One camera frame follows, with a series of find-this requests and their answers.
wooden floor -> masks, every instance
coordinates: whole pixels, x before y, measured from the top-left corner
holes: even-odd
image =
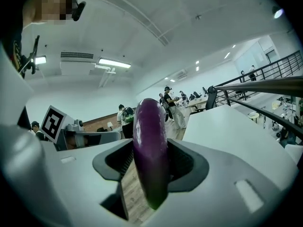
[[[185,123],[187,125],[189,120],[189,112],[187,109],[182,109],[182,113],[185,115]],[[185,129],[176,130],[173,121],[167,121],[165,124],[167,138],[182,140]],[[153,213],[144,197],[134,161],[129,166],[124,178],[122,179],[122,188],[124,193],[124,199],[126,208],[128,211],[129,222],[140,225],[146,221]]]

air conditioner vent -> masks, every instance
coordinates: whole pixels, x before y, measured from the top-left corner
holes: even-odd
[[[94,54],[79,53],[79,52],[61,52],[61,58],[86,58],[93,59]]]

eggplant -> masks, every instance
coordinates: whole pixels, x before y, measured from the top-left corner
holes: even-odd
[[[169,157],[165,114],[159,102],[143,99],[134,116],[134,162],[149,206],[156,210],[167,197]]]

round spotlight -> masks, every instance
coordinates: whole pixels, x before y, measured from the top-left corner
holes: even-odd
[[[273,12],[274,18],[278,18],[283,14],[284,11],[283,11],[282,8],[279,8],[277,6],[273,6],[272,12]]]

backpack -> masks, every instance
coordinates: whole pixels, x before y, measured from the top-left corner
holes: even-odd
[[[125,123],[131,123],[134,121],[134,110],[130,107],[126,107],[124,110],[123,110],[123,121]]]

